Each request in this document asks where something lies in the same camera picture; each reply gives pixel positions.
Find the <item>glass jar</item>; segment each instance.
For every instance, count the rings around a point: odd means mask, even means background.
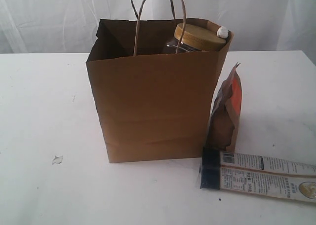
[[[174,32],[174,37],[166,43],[163,49],[164,54],[176,53],[182,29],[183,23],[178,24]],[[216,33],[199,26],[186,24],[178,53],[219,51],[225,44],[226,40],[218,37]]]

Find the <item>table surface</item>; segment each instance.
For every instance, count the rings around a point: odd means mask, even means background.
[[[1,225],[315,225],[311,204],[199,189],[200,158],[109,164],[87,56],[0,55]],[[315,65],[229,52],[219,83],[237,61],[236,152],[316,164]]]

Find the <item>gold jar lid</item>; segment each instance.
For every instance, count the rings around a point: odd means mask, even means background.
[[[178,24],[174,37],[180,39],[183,23]],[[182,43],[201,51],[219,51],[226,44],[226,40],[216,36],[216,33],[199,26],[186,24]]]

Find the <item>orange label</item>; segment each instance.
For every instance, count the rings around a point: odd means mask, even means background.
[[[233,95],[231,97],[232,105],[233,105],[233,108],[234,108],[235,112],[237,113],[237,115],[240,115],[241,87],[239,86],[239,83],[235,77],[233,78],[232,90],[233,90]]]

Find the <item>white fabric curtain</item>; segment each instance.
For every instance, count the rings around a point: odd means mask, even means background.
[[[184,1],[187,17],[235,33],[230,50],[303,50],[316,63],[316,0]],[[101,18],[135,15],[130,0],[0,0],[0,53],[89,52]],[[171,18],[169,0],[146,2],[142,19]]]

